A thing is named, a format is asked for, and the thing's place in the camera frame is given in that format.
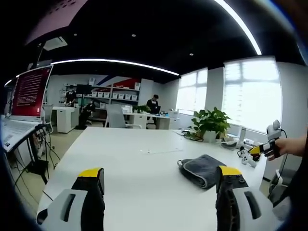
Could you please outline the person's right hand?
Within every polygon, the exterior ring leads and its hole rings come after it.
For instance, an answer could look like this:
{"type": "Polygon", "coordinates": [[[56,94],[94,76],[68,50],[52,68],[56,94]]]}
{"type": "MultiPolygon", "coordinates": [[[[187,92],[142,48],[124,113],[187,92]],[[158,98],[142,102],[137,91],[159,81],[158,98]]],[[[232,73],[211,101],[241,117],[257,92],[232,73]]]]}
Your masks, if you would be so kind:
{"type": "Polygon", "coordinates": [[[279,138],[275,141],[275,148],[272,151],[272,154],[269,154],[268,160],[272,161],[280,156],[288,153],[288,143],[289,140],[287,138],[279,138]]]}

